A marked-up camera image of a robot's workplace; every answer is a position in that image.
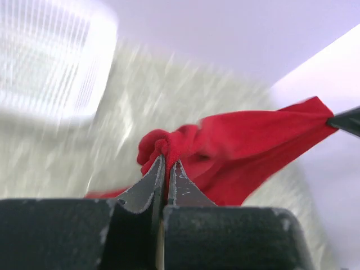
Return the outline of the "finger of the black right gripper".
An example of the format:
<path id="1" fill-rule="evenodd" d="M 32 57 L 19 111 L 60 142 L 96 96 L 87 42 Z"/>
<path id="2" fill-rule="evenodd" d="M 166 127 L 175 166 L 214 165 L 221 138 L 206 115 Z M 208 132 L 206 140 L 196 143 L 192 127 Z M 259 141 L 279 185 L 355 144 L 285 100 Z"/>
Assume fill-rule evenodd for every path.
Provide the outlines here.
<path id="1" fill-rule="evenodd" d="M 327 125 L 360 136 L 360 107 L 339 113 L 327 120 Z"/>

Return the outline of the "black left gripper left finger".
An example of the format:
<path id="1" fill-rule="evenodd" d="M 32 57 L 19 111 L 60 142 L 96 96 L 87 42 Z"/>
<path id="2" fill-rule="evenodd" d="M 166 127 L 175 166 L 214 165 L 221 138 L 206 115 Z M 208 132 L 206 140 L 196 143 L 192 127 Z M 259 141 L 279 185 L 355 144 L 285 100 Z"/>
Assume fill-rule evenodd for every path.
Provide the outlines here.
<path id="1" fill-rule="evenodd" d="M 165 161 L 112 199 L 4 199 L 2 269 L 155 269 Z"/>

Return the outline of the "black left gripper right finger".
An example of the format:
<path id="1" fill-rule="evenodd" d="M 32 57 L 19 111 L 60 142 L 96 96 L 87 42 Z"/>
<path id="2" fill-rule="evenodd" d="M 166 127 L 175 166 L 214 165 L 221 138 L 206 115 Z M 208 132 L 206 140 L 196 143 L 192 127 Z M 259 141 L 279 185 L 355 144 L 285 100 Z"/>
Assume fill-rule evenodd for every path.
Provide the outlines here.
<path id="1" fill-rule="evenodd" d="M 272 207 L 220 207 L 188 178 L 170 172 L 163 211 L 165 269 L 313 269 L 302 227 Z"/>

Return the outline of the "red t shirt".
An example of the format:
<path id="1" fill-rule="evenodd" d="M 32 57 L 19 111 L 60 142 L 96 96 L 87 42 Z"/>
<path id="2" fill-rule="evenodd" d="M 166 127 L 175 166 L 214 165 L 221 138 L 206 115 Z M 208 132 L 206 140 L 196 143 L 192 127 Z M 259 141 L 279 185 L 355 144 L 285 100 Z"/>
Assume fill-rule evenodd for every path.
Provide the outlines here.
<path id="1" fill-rule="evenodd" d="M 146 174 L 158 156 L 165 174 L 180 161 L 188 178 L 219 206 L 239 206 L 269 177 L 335 132 L 332 111 L 312 97 L 276 111 L 238 111 L 175 131 L 150 131 L 138 145 Z"/>

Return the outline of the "white plastic basket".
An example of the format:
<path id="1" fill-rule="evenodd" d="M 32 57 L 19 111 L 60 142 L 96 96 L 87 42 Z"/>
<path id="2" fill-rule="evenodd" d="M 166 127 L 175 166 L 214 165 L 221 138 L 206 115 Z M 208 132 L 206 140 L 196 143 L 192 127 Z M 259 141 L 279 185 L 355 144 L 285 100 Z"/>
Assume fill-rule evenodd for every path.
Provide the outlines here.
<path id="1" fill-rule="evenodd" d="M 117 31 L 100 1 L 2 1 L 1 109 L 56 119 L 95 114 Z"/>

